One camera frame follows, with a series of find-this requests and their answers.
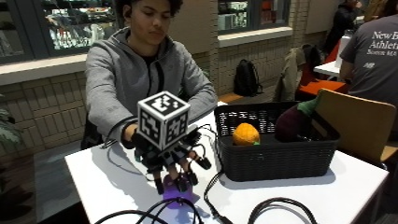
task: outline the gray hoodie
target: gray hoodie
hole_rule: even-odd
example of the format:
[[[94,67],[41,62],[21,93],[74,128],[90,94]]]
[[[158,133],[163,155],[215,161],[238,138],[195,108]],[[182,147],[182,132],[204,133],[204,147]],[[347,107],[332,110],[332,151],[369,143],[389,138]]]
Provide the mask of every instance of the gray hoodie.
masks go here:
[[[110,138],[118,141],[124,124],[134,120],[119,121],[135,116],[136,102],[159,91],[178,95],[183,87],[191,96],[190,120],[211,111],[218,101],[212,85],[180,43],[163,39],[147,69],[142,57],[126,45],[127,36],[128,29],[123,28],[107,40],[94,42],[85,60],[87,119],[103,136],[117,125]]]

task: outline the black basket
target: black basket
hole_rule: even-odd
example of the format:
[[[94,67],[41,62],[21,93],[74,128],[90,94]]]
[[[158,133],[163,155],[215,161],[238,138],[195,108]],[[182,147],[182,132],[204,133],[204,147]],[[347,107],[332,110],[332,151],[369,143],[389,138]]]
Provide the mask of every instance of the black basket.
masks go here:
[[[280,143],[274,139],[276,118],[295,104],[282,102],[215,108],[218,150],[223,171],[231,180],[299,178],[327,172],[339,135],[316,113],[312,113],[311,128],[304,136],[308,141]],[[256,128],[259,145],[232,145],[232,132],[242,122]]]

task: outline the person in background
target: person in background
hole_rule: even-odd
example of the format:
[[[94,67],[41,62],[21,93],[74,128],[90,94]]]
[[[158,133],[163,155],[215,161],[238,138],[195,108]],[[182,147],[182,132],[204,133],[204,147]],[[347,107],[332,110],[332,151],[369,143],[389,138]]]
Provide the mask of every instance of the person in background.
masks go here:
[[[377,19],[379,14],[381,13],[381,10],[384,8],[385,2],[387,0],[369,0],[369,4],[365,7],[363,15],[364,22]]]
[[[379,19],[359,27],[339,55],[339,77],[351,79],[348,95],[398,108],[396,31],[398,0],[387,0]],[[398,140],[398,115],[391,135]]]
[[[182,87],[190,96],[191,121],[214,109],[218,98],[184,46],[167,36],[180,0],[115,3],[126,27],[109,39],[94,42],[87,52],[86,110],[98,133],[128,144],[139,100],[160,91],[178,95]]]
[[[344,0],[344,2],[337,5],[337,9],[332,17],[332,27],[323,45],[323,52],[325,54],[331,53],[337,40],[344,34],[344,30],[353,29],[353,21],[357,16],[359,7],[361,7],[361,3],[356,0]]]

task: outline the black backpack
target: black backpack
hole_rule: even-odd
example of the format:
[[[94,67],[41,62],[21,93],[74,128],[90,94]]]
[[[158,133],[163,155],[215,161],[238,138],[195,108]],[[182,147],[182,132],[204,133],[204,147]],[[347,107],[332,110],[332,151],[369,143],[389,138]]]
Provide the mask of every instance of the black backpack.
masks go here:
[[[255,96],[260,93],[262,86],[258,83],[255,67],[250,61],[242,59],[236,65],[234,94],[240,96]]]

